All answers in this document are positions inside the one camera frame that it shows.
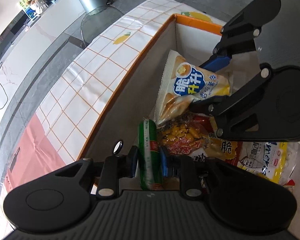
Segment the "red noodle snack bag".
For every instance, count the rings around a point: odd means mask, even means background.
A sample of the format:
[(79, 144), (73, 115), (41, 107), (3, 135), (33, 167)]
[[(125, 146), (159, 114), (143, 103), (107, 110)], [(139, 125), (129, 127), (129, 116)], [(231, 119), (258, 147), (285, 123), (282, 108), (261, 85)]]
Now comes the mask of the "red noodle snack bag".
[(206, 157), (215, 157), (236, 165), (241, 153), (243, 142), (219, 139), (216, 135), (217, 125), (213, 117), (193, 114), (193, 121), (199, 125), (204, 137), (210, 139), (210, 145), (199, 148), (189, 154), (195, 161), (203, 161)]

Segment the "yellow potato chips bag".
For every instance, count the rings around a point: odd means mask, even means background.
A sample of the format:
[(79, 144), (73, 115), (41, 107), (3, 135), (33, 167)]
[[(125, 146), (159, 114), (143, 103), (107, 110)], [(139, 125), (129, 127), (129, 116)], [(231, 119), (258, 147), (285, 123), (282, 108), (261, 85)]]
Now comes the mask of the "yellow potato chips bag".
[(170, 50), (156, 101), (155, 123), (160, 126), (182, 115), (192, 102), (229, 94), (226, 77), (196, 67)]

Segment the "green sausage stick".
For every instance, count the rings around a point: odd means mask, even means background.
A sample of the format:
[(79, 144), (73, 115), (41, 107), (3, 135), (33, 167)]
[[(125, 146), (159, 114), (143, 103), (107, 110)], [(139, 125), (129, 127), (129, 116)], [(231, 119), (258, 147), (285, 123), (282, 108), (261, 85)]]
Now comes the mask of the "green sausage stick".
[(143, 118), (138, 125), (138, 148), (140, 150), (138, 166), (141, 188), (150, 191), (162, 190), (163, 176), (157, 127), (149, 118)]

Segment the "beige cracker snack bag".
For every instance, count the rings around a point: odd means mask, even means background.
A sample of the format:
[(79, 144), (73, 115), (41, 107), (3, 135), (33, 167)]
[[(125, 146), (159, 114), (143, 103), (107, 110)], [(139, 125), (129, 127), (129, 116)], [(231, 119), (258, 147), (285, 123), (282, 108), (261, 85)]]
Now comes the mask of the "beige cracker snack bag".
[(157, 128), (157, 139), (169, 155), (189, 155), (212, 145), (210, 119), (204, 115), (185, 113)]

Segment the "yellow white Anerle bag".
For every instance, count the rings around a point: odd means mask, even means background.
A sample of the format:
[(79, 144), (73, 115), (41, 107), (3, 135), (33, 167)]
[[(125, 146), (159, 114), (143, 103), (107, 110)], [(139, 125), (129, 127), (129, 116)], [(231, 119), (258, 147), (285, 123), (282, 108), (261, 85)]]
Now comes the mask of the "yellow white Anerle bag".
[(287, 146), (286, 142), (244, 142), (237, 167), (278, 184)]

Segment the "white ball candy bag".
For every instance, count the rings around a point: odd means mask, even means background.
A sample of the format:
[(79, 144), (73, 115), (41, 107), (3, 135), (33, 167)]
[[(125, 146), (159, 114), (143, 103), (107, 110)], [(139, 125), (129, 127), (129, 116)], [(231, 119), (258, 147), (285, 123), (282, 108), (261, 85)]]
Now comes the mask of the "white ball candy bag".
[(300, 185), (300, 142), (289, 142), (284, 169), (286, 180)]

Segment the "orange cardboard box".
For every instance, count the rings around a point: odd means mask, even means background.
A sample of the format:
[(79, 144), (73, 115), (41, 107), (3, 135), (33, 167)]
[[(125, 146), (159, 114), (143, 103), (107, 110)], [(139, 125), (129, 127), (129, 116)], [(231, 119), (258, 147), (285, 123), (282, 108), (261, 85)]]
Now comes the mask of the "orange cardboard box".
[[(200, 65), (221, 39), (221, 26), (171, 15), (154, 34), (115, 88), (85, 142), (79, 157), (103, 160), (117, 139), (129, 147), (144, 117), (155, 118), (155, 103), (164, 66), (171, 50)], [(268, 134), (300, 141), (300, 69), (289, 72), (284, 85), (272, 81), (263, 92), (265, 104), (255, 102), (259, 127)]]

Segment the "pink table runner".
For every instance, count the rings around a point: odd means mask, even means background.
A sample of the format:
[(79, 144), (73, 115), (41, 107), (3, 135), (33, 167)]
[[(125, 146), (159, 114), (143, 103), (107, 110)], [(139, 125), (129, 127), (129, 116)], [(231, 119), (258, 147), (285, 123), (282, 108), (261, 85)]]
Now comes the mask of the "pink table runner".
[(7, 192), (34, 179), (64, 167), (64, 161), (47, 136), (39, 118), (34, 115), (26, 126), (7, 168), (4, 186)]

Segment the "lemon print tablecloth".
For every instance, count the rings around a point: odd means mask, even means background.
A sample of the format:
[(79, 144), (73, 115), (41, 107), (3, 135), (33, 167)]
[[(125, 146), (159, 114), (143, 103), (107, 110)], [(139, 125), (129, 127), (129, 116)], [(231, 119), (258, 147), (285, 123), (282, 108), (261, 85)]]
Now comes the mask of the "lemon print tablecloth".
[[(223, 25), (223, 21), (174, 0), (146, 0), (115, 21), (93, 39), (78, 57), (47, 88), (35, 105), (45, 135), (64, 161), (76, 161), (115, 88), (159, 28), (173, 14)], [(12, 134), (19, 140), (28, 124), (18, 125)], [(8, 165), (16, 146), (0, 153)], [(0, 172), (0, 204), (7, 191)]]

